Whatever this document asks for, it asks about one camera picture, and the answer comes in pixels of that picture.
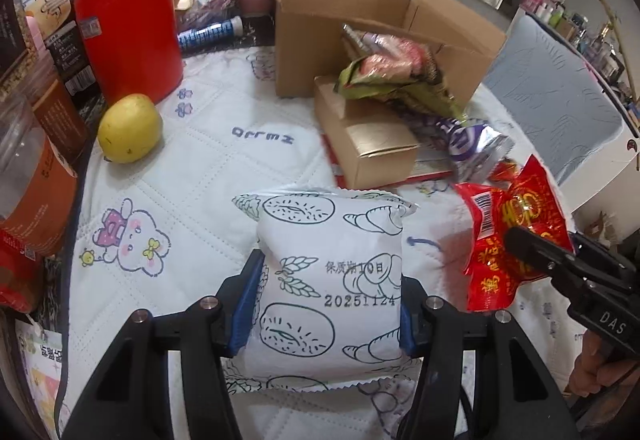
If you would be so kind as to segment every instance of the gray fabric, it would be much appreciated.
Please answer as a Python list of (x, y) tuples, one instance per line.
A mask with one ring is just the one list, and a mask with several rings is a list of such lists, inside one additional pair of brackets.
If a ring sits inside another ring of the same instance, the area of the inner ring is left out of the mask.
[(624, 121), (584, 61), (525, 16), (483, 80), (562, 184)]

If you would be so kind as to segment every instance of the human hand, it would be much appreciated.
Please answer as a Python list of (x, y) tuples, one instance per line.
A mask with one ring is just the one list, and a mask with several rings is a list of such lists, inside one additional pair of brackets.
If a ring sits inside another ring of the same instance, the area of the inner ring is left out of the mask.
[[(635, 365), (631, 359), (608, 362), (599, 352), (602, 339), (587, 330), (582, 337), (582, 353), (575, 359), (574, 370), (569, 377), (569, 389), (579, 396), (598, 393), (603, 386), (611, 386)], [(635, 370), (623, 382), (633, 385), (640, 378), (640, 370)]]

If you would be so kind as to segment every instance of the blue tube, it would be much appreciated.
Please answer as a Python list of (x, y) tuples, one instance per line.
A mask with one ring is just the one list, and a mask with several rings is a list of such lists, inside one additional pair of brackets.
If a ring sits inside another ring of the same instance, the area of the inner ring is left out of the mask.
[(242, 20), (239, 16), (214, 23), (199, 29), (191, 29), (178, 34), (181, 52), (193, 52), (212, 43), (232, 36), (242, 35)]

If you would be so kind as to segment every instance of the yellow bow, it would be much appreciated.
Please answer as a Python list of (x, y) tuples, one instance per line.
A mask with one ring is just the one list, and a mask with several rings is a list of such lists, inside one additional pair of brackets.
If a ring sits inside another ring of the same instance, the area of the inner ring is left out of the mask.
[(160, 248), (160, 242), (158, 240), (154, 240), (153, 238), (149, 238), (149, 248), (142, 252), (142, 255), (145, 256), (148, 260), (151, 260), (154, 256), (154, 251), (156, 248)]

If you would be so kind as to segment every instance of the blue arrow print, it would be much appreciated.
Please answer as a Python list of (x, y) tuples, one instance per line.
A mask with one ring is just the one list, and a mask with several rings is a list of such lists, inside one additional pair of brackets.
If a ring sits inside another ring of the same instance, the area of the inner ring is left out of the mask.
[(406, 239), (406, 242), (410, 245), (410, 246), (415, 246), (416, 243), (426, 243), (427, 245), (431, 245), (434, 246), (435, 248), (437, 248), (440, 252), (442, 252), (442, 249), (440, 248), (440, 245), (438, 245), (436, 242), (432, 242), (431, 240), (424, 240), (422, 238), (414, 238), (413, 236), (409, 236)]

